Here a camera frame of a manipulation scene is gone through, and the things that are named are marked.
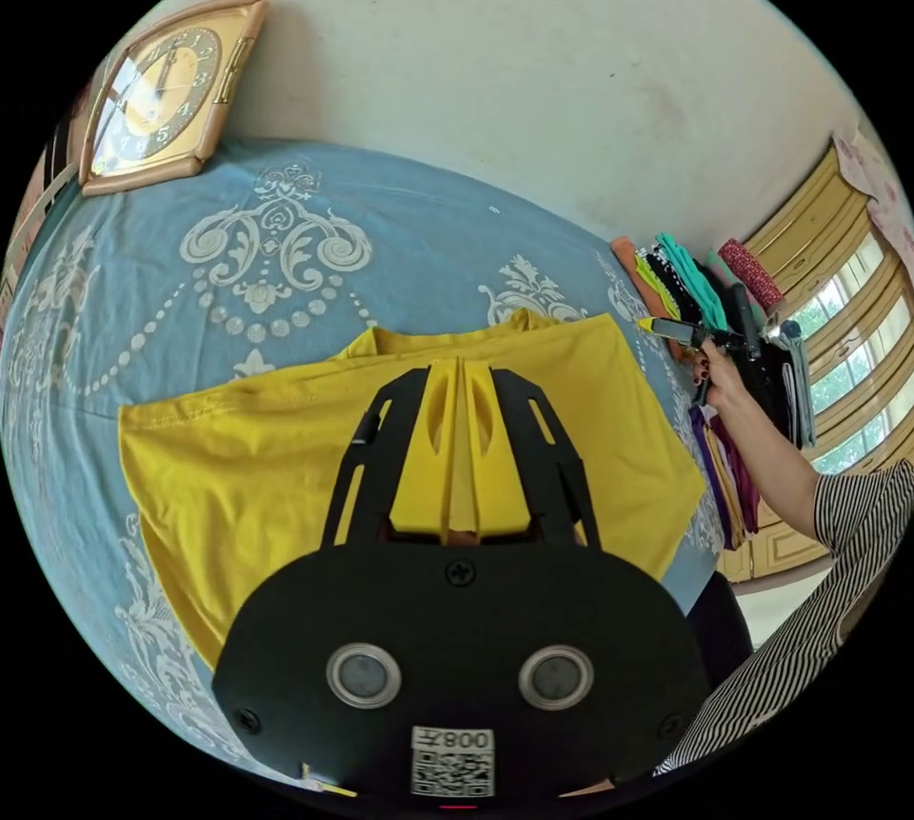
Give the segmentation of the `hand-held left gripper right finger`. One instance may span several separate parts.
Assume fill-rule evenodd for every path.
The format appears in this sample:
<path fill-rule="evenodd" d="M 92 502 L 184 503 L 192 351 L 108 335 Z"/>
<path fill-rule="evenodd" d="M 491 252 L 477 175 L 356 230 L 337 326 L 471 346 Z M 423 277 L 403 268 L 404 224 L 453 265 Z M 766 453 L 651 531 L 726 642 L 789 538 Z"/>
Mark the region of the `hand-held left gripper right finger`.
<path fill-rule="evenodd" d="M 456 408 L 456 532 L 522 534 L 529 521 L 493 372 L 465 360 Z"/>

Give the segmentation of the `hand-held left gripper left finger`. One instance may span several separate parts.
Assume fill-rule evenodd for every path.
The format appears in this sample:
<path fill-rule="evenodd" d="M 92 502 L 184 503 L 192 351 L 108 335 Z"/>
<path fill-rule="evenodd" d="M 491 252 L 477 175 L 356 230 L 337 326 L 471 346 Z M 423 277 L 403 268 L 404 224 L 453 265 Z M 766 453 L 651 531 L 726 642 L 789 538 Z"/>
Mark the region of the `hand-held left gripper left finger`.
<path fill-rule="evenodd" d="M 411 374 L 421 392 L 389 520 L 398 535 L 446 536 L 459 365 L 435 361 Z"/>

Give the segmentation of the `person's right hand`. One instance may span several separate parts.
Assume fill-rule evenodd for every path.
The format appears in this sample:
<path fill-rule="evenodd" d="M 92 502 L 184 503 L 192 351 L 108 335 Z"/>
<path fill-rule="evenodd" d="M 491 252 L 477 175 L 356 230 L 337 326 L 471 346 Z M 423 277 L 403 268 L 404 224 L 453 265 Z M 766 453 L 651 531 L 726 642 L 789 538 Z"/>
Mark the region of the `person's right hand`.
<path fill-rule="evenodd" d="M 749 398 L 735 364 L 710 338 L 692 359 L 692 375 L 695 385 L 705 389 L 705 402 L 721 415 L 736 410 Z"/>

